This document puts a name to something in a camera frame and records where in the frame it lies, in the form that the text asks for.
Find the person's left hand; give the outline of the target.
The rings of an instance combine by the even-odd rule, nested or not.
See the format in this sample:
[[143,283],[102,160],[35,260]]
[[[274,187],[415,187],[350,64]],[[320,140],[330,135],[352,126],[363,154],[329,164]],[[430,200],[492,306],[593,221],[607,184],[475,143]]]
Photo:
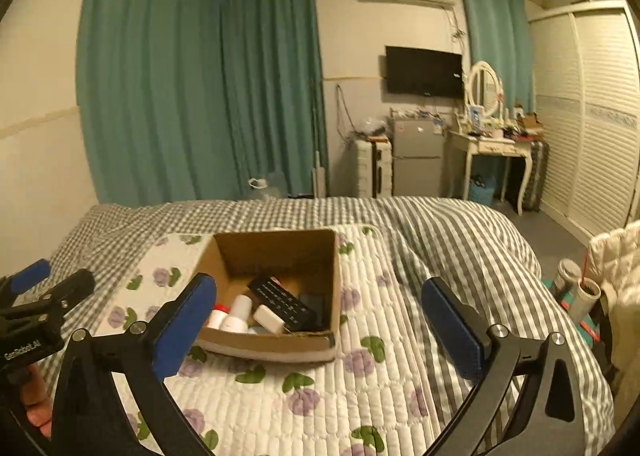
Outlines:
[[47,439],[51,437],[52,401],[36,364],[27,367],[28,378],[21,386],[20,399],[28,421]]

